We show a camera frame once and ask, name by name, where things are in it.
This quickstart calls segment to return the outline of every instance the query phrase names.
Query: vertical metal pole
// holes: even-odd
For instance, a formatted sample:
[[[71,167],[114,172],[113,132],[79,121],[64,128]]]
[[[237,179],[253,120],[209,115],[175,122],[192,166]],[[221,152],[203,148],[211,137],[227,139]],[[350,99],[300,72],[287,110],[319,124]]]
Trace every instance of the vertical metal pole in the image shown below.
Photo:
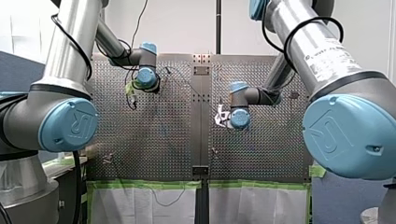
[[[221,0],[216,0],[216,54],[221,54]]]

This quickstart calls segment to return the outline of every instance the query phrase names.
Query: black cable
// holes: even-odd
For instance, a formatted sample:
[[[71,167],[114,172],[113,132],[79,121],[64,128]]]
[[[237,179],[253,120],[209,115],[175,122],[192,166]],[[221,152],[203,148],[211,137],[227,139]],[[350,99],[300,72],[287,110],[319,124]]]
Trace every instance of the black cable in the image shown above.
[[[341,22],[339,22],[338,20],[336,20],[335,18],[332,18],[332,17],[315,17],[315,18],[312,18],[312,19],[309,19],[309,20],[307,20],[307,21],[302,21],[300,24],[298,24],[291,32],[290,32],[290,34],[288,35],[288,37],[286,38],[286,41],[285,41],[285,45],[284,45],[284,47],[283,47],[283,52],[284,52],[284,55],[285,55],[285,61],[289,64],[289,66],[295,71],[295,72],[297,72],[296,71],[296,69],[295,69],[295,67],[294,67],[294,64],[293,64],[293,62],[291,61],[291,59],[290,59],[290,57],[289,57],[289,54],[288,54],[288,48],[289,48],[289,45],[290,45],[290,43],[291,43],[291,40],[294,38],[294,36],[297,34],[297,32],[299,31],[299,30],[301,30],[302,28],[304,28],[306,25],[308,25],[309,23],[311,23],[311,22],[313,22],[313,21],[331,21],[331,22],[333,22],[337,27],[338,27],[338,29],[339,29],[339,31],[340,31],[340,42],[343,42],[343,40],[344,40],[344,28],[343,28],[343,25],[341,24]]]
[[[59,19],[58,19],[58,14],[52,15],[51,16],[52,21],[55,23],[55,25],[64,33],[64,35],[69,38],[69,40],[75,45],[75,47],[78,50],[78,53],[81,55],[82,59],[84,60],[85,64],[87,64],[88,67],[88,72],[87,72],[87,81],[91,79],[92,77],[92,66],[90,59],[88,58],[87,54],[84,52],[84,49],[79,45],[79,43],[71,36],[69,33],[66,32],[66,30],[62,27]]]
[[[145,5],[143,6],[143,9],[140,12],[139,19],[137,19],[136,29],[134,30],[134,36],[132,37],[132,44],[131,44],[132,48],[134,47],[134,37],[136,36],[137,31],[139,30],[140,20],[142,19],[143,13],[145,13],[148,2],[149,2],[149,0],[146,0]]]
[[[81,163],[79,162],[78,151],[73,152],[73,158],[76,167],[76,204],[75,204],[75,213],[73,216],[73,224],[78,224],[79,212],[81,210],[81,191],[82,191]]]
[[[274,44],[270,38],[267,35],[267,30],[265,29],[265,14],[267,12],[267,4],[264,4],[264,9],[262,10],[262,35],[264,36],[265,40],[267,41],[267,43],[273,47],[274,49],[276,49],[277,51],[283,53],[283,49],[281,49],[280,47],[278,47],[276,44]]]
[[[126,73],[125,79],[124,79],[124,84],[126,86],[126,84],[128,83],[128,76],[131,72],[136,71],[136,66],[132,67],[131,69],[129,69],[129,71]],[[133,103],[134,107],[132,107],[131,102],[129,101],[129,96],[128,93],[125,93],[125,97],[126,97],[126,104],[128,105],[129,108],[131,108],[132,110],[136,110],[137,109],[137,105],[136,102]]]
[[[131,70],[131,68],[127,68],[127,67],[124,67],[124,66],[122,66],[122,65],[120,65],[119,63],[117,63],[117,59],[125,59],[125,58],[127,58],[128,59],[128,62],[129,62],[129,65],[132,65],[132,63],[131,63],[131,61],[130,61],[130,59],[129,59],[129,57],[131,56],[131,53],[132,53],[132,48],[131,48],[131,46],[129,46],[129,44],[126,42],[126,41],[124,41],[124,40],[122,40],[122,39],[119,39],[119,41],[122,43],[122,44],[124,44],[124,45],[126,45],[127,47],[128,47],[128,49],[127,49],[127,54],[126,55],[123,55],[123,53],[120,55],[120,56],[118,56],[118,57],[111,57],[111,56],[108,56],[103,50],[102,50],[102,48],[100,47],[100,45],[99,45],[99,43],[98,42],[96,42],[96,47],[98,48],[98,50],[105,56],[105,57],[107,57],[109,60],[111,60],[111,62],[113,62],[116,66],[118,66],[118,67],[120,67],[120,68],[122,68],[122,69],[124,69],[124,70],[127,70],[127,71],[129,71],[129,70]]]
[[[3,220],[6,222],[6,224],[12,224],[11,218],[9,217],[9,214],[6,210],[6,208],[4,208],[4,206],[0,203],[0,213],[1,216],[3,217]]]

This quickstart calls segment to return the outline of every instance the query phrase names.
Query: green tape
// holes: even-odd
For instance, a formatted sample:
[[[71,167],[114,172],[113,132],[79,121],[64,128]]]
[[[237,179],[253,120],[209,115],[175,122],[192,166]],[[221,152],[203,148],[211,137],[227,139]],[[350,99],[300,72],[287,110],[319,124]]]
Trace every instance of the green tape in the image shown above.
[[[323,178],[326,175],[326,169],[320,165],[309,166],[309,176]]]
[[[232,180],[232,181],[212,180],[209,183],[209,187],[212,189],[239,189],[245,187],[245,188],[261,188],[261,189],[304,190],[309,188],[309,184],[287,184],[287,183],[252,181],[252,180]]]
[[[57,165],[74,165],[74,159],[73,158],[66,158],[66,159],[61,159],[58,161],[58,159],[52,160],[52,161],[47,161],[43,163],[43,166],[49,166],[52,164],[57,164]]]
[[[81,195],[81,203],[85,203],[88,201],[88,194],[85,193],[83,195]]]
[[[112,181],[89,181],[94,189],[199,189],[200,181],[158,182],[117,179]]]

